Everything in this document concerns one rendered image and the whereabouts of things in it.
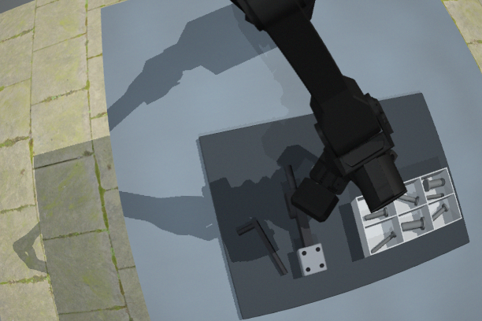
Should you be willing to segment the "grey headed pin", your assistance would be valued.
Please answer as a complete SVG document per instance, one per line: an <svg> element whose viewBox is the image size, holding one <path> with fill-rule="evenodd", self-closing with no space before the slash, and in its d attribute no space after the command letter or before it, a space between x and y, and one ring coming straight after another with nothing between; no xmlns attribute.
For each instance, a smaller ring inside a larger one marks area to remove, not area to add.
<svg viewBox="0 0 482 321"><path fill-rule="evenodd" d="M423 184L423 187L425 189L425 192L429 192L430 189L432 189L432 188L444 186L445 185L445 179L441 178L441 179L434 179L434 180L430 180L430 181L428 179L424 179L422 184Z"/></svg>
<svg viewBox="0 0 482 321"><path fill-rule="evenodd" d="M413 230L417 228L424 230L425 225L426 225L426 222L424 217L421 217L419 220L401 223L402 231L408 231L408 230Z"/></svg>
<svg viewBox="0 0 482 321"><path fill-rule="evenodd" d="M419 197L410 197L410 196L406 196L406 195L402 195L400 198L400 200L404 200L404 201L408 201L408 202L412 202L414 203L415 206L417 206L418 202L419 202Z"/></svg>
<svg viewBox="0 0 482 321"><path fill-rule="evenodd" d="M440 198L440 197L444 197L444 194L433 194L433 195L426 196L427 200L434 199L434 198Z"/></svg>
<svg viewBox="0 0 482 321"><path fill-rule="evenodd" d="M383 211L374 212L374 213L372 213L372 214L366 215L366 216L365 216L365 220L371 220L371 219L374 219L374 218L377 218L377 217L380 217L380 216L388 217L387 207L384 208Z"/></svg>
<svg viewBox="0 0 482 321"><path fill-rule="evenodd" d="M442 208L432 216L432 220L436 220L443 212L447 212L448 211L448 207L446 204L442 204Z"/></svg>
<svg viewBox="0 0 482 321"><path fill-rule="evenodd" d="M395 238L396 234L394 231L391 232L391 234L385 238L378 246L376 246L374 249L371 250L371 253L375 253L377 250L379 250L382 246L384 246L387 242L389 242L392 238Z"/></svg>

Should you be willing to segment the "dark grey l-shaped hex key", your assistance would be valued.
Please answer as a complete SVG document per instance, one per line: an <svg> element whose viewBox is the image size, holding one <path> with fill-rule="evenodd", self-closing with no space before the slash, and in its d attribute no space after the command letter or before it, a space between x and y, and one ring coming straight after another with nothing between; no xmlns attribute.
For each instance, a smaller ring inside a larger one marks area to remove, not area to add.
<svg viewBox="0 0 482 321"><path fill-rule="evenodd" d="M270 255L272 256L272 258L274 259L277 267L280 269L282 275L286 275L288 272L287 272L287 269L285 268L285 266L283 265L282 261L280 260L280 258L278 257L275 249L273 248L272 244L270 243L270 241L268 240L265 232L262 230L261 228L261 225L259 224L259 222L256 220L254 221L253 223L243 227L242 229L238 230L237 233L238 235L242 235L242 234L245 234L246 232L248 231L251 231L253 229L256 229L256 231L258 232L259 236L261 237L261 240L264 242L267 250L269 251Z"/></svg>

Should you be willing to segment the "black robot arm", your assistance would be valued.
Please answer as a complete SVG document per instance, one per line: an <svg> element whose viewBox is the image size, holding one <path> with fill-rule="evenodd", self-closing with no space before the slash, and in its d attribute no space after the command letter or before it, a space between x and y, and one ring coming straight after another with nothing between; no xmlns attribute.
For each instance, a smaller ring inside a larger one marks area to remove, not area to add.
<svg viewBox="0 0 482 321"><path fill-rule="evenodd" d="M354 79L341 73L302 9L305 2L235 1L259 31L266 30L312 95L314 127L342 179L360 189L369 211L374 213L405 194L394 163L398 155L391 149L393 130L379 101L364 95Z"/></svg>

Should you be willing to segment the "grey clevis fork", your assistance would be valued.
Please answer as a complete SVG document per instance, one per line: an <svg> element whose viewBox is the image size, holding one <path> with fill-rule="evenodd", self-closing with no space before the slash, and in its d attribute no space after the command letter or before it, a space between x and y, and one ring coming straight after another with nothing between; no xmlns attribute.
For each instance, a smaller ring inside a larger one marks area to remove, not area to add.
<svg viewBox="0 0 482 321"><path fill-rule="evenodd" d="M290 217L290 219L294 219L294 218L297 217L297 215L296 215L295 206L291 204L291 196L296 191L297 185L296 185L296 181L295 181L295 177L294 177L294 173L293 173L291 165L287 165L284 168L285 168L285 172L286 172L286 175L287 175L289 187L290 187L290 190L291 190L291 191L288 191L288 192L285 193L284 199L286 201L289 217Z"/></svg>

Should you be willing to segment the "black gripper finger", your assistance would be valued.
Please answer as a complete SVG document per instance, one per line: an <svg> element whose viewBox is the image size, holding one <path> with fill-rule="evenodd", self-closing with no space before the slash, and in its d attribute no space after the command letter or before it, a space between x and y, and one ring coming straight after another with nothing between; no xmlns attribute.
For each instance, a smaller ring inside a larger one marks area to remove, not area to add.
<svg viewBox="0 0 482 321"><path fill-rule="evenodd" d="M313 179L315 181L315 178L317 177L318 173L320 172L320 170L322 169L324 165L320 162L320 161L317 161L317 163L313 166L312 170L310 171L310 178ZM341 190L337 190L336 192L334 192L333 190L327 188L329 191L331 191L332 193L334 194L337 194L337 195L340 195L343 193L343 191L345 190L345 188L347 187L347 182L344 183L343 187Z"/></svg>

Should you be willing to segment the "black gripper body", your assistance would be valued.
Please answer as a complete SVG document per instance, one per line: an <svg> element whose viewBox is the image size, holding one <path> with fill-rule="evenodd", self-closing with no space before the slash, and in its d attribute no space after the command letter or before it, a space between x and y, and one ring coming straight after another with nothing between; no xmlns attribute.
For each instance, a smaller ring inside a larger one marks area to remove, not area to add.
<svg viewBox="0 0 482 321"><path fill-rule="evenodd" d="M315 178L316 182L305 177L291 197L292 205L319 223L324 222L330 216L339 202L337 196L327 188L336 192L341 190L345 183L329 152L325 148L323 150L324 152L318 160L324 166Z"/></svg>

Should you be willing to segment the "white compartment tray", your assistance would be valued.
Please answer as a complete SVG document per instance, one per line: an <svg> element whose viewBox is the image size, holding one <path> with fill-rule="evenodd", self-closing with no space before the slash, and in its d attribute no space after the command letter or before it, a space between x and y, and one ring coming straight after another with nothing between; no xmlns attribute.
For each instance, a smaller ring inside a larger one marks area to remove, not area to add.
<svg viewBox="0 0 482 321"><path fill-rule="evenodd" d="M422 184L424 179L429 179L430 181L441 178L445 179L444 186L436 187L430 189L429 192L425 192ZM417 206L415 206L412 202L397 199L384 207L387 207L388 217L380 216L371 220L365 220L365 216L372 213L369 211L363 195L356 197L351 202L365 258L404 244L410 240L412 241L415 238L419 238L462 219L447 168L405 181L404 184L408 191L404 195L411 197L418 196L419 202ZM444 197L427 200L426 196L433 194L444 194ZM432 216L442 208L442 204L448 206L448 211L443 212L433 221ZM384 208L376 212L382 211ZM424 217L426 222L424 230L417 228L402 231L401 223L419 220L421 217ZM392 231L395 232L396 237L392 238L377 250L376 253L371 254L371 250L387 238Z"/></svg>

